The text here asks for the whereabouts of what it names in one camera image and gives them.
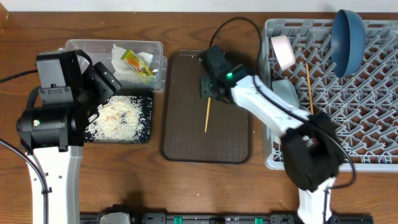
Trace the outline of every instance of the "brown tray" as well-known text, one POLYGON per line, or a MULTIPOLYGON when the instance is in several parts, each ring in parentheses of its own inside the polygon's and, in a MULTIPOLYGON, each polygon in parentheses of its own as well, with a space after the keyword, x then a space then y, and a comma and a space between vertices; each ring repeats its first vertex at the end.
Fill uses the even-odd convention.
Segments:
POLYGON ((251 116, 236 105, 200 98, 199 50, 179 50, 166 81, 160 152, 168 160, 242 164, 252 153, 251 116))

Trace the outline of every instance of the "gray dish rack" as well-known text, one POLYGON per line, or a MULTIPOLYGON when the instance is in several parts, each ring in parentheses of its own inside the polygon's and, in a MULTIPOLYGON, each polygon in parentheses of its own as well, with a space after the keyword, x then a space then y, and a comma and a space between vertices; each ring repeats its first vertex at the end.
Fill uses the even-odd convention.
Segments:
MULTIPOLYGON (((261 76, 271 81, 288 78, 294 85, 300 107, 309 111, 308 62, 315 112, 324 111, 335 125, 343 148, 358 171, 398 172, 398 21, 363 21, 366 51, 360 69, 337 78, 331 61, 333 20, 269 19, 262 31, 261 76), (282 71, 271 37, 286 35, 296 64, 282 71)), ((280 145, 263 125, 264 163, 284 169, 280 145)), ((340 170, 351 170, 343 164, 340 170)))

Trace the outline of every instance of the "clear plastic container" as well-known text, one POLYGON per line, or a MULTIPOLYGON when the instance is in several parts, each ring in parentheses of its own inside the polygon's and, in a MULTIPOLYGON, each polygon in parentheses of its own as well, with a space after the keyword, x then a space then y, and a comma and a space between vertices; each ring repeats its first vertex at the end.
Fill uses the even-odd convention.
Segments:
POLYGON ((135 53, 146 52, 154 56, 149 65, 149 69, 154 76, 140 77, 141 82, 138 83, 120 80, 123 88, 142 88, 152 91, 164 90, 167 59, 163 56, 163 44, 158 41, 68 40, 65 50, 83 50, 91 57, 94 64, 102 62, 110 72, 114 73, 115 69, 111 63, 113 45, 130 49, 135 53))

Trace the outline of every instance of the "white arm segment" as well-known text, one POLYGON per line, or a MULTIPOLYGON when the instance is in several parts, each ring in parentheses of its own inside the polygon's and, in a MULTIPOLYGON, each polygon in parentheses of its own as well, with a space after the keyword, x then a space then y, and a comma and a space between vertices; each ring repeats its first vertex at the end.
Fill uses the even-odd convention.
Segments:
MULTIPOLYGON (((261 91, 272 98, 276 103, 283 106, 285 109, 291 111, 297 116, 308 120, 309 112, 300 110, 276 95, 260 80, 256 75, 256 84, 261 91)), ((246 76, 236 83, 236 86, 231 89, 234 102, 259 118, 265 125, 267 125, 276 136, 282 137, 288 128, 297 128, 303 123, 293 119, 289 115, 282 112, 271 102, 266 100, 260 93, 257 92, 253 84, 253 77, 246 76)))
MULTIPOLYGON (((308 120, 308 115, 310 115, 309 112, 300 110, 288 104, 272 90, 266 87, 258 76, 255 76, 255 81, 261 91, 272 98, 276 103, 297 116, 308 120)), ((258 93, 253 84, 252 76, 246 76, 238 81, 236 86, 231 89, 231 92, 233 100, 238 106, 241 106, 254 114, 279 138, 286 133, 288 128, 297 128, 302 125, 302 122, 291 118, 258 93)), ((298 208, 298 216, 305 224, 323 223, 323 206, 325 201, 324 190, 326 187, 332 186, 334 182, 335 178, 329 178, 319 185, 318 189, 312 193, 308 190, 304 191, 299 189, 298 195, 300 197, 300 206, 298 208)), ((326 219, 329 219, 331 217, 330 194, 327 196, 327 201, 326 219)))
MULTIPOLYGON (((300 199, 300 206, 298 207, 298 217, 305 224, 322 224, 323 223, 323 206, 325 203, 325 190, 327 187, 332 187, 336 181, 336 177, 328 178, 318 186, 314 192, 309 190, 298 190, 298 197, 300 199)), ((331 217, 330 211, 330 195, 331 190, 327 196, 326 202, 326 221, 331 217)))
MULTIPOLYGON (((34 149, 28 156, 42 171, 51 188, 49 193, 49 224, 79 224, 79 172, 83 147, 68 146, 67 152, 58 147, 34 149)), ((42 185, 28 166, 33 196, 33 224, 43 224, 42 185)))

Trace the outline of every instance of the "wooden skewer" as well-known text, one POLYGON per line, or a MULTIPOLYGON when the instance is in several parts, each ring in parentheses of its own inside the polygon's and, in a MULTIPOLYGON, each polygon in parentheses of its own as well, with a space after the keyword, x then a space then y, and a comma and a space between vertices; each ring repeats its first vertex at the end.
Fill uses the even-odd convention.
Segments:
POLYGON ((310 95, 311 114, 313 114, 311 79, 310 79, 310 73, 308 72, 308 64, 305 65, 305 69, 307 70, 308 94, 310 95))
POLYGON ((211 98, 209 97, 209 99, 207 100, 207 112, 206 112, 205 133, 207 132, 207 122, 209 122, 210 100, 211 100, 211 98))

